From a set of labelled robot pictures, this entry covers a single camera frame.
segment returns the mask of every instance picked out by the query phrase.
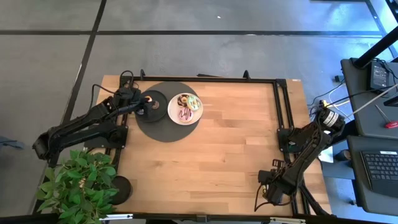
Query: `concrete floor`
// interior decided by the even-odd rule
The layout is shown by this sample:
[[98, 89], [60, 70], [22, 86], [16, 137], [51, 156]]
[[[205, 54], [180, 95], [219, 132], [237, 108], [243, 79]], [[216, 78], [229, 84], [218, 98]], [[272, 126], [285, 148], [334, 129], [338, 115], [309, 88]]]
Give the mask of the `concrete floor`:
[[[380, 0], [372, 0], [387, 31], [397, 23]], [[2, 0], [1, 29], [90, 30], [100, 0]], [[100, 30], [377, 30], [362, 2], [291, 0], [113, 0]], [[358, 57], [377, 38], [298, 36], [97, 36], [73, 117], [85, 113], [93, 83], [103, 75], [143, 68], [148, 75], [197, 73], [258, 78], [299, 78], [307, 102], [336, 86], [340, 60]], [[26, 144], [0, 150], [0, 217], [29, 213], [44, 162], [30, 148], [58, 125], [78, 73], [88, 36], [0, 35], [0, 136]], [[387, 50], [380, 58], [390, 60]], [[331, 99], [346, 96], [345, 87]], [[342, 109], [349, 113], [351, 107]], [[347, 203], [350, 181], [325, 178], [332, 211], [342, 218], [398, 223]]]

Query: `wooden table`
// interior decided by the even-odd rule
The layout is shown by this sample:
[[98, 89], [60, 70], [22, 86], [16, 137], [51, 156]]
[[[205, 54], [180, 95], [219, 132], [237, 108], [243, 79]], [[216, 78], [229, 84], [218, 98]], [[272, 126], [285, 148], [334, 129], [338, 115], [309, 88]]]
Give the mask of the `wooden table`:
[[[159, 82], [138, 81], [145, 91]], [[270, 170], [278, 150], [277, 113], [272, 85], [262, 83], [185, 82], [203, 102], [197, 128], [177, 142], [158, 142], [138, 127], [134, 114], [122, 150], [118, 175], [134, 187], [117, 212], [207, 215], [291, 216], [290, 206], [265, 205], [253, 211], [259, 170]], [[300, 80], [287, 80], [296, 127], [309, 123]], [[116, 91], [119, 76], [106, 75], [103, 87]], [[109, 96], [101, 90], [98, 102]], [[287, 117], [281, 99], [285, 126]], [[305, 183], [317, 202], [331, 212], [320, 163], [305, 171]], [[298, 209], [302, 212], [300, 194]], [[259, 203], [264, 199], [259, 194]]]

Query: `keyboard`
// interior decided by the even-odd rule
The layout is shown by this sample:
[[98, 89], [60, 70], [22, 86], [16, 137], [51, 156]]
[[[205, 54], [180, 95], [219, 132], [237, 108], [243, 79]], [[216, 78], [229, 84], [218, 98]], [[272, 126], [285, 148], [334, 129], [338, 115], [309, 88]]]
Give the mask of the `keyboard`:
[[398, 197], [398, 151], [362, 151], [361, 155], [371, 190]]

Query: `red screwdriver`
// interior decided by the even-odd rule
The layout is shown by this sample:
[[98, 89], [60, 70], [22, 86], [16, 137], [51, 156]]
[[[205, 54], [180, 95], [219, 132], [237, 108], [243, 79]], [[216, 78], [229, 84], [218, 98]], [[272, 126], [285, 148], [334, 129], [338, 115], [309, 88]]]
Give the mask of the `red screwdriver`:
[[388, 119], [386, 114], [378, 107], [378, 105], [375, 105], [377, 110], [380, 112], [381, 116], [386, 120], [387, 124], [384, 125], [385, 128], [398, 128], [398, 121], [391, 121]]

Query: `white plate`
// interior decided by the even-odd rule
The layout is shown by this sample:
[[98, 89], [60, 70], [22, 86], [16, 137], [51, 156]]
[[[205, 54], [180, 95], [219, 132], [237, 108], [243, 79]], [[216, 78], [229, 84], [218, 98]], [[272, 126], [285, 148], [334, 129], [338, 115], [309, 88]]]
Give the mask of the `white plate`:
[[170, 102], [169, 102], [169, 105], [168, 105], [168, 107], [167, 107], [167, 112], [168, 112], [169, 117], [171, 118], [171, 120], [174, 121], [174, 122], [177, 123], [177, 124], [180, 124], [180, 125], [190, 125], [190, 124], [193, 124], [193, 123], [197, 122], [197, 121], [200, 119], [201, 115], [203, 114], [203, 103], [201, 102], [201, 100], [200, 100], [199, 97], [198, 97], [199, 102], [200, 102], [200, 107], [199, 107], [199, 109], [197, 109], [196, 111], [192, 111], [192, 112], [193, 112], [193, 118], [192, 118], [192, 120], [190, 120], [189, 122], [182, 122], [182, 121], [180, 121], [180, 119], [178, 118], [178, 112], [180, 111], [180, 109], [181, 109], [182, 107], [179, 106], [179, 105], [177, 104], [178, 97], [179, 97], [181, 94], [186, 94], [186, 95], [188, 95], [188, 96], [195, 96], [194, 94], [191, 94], [191, 93], [180, 93], [180, 94], [175, 95], [175, 96], [172, 98], [172, 100], [170, 100]]

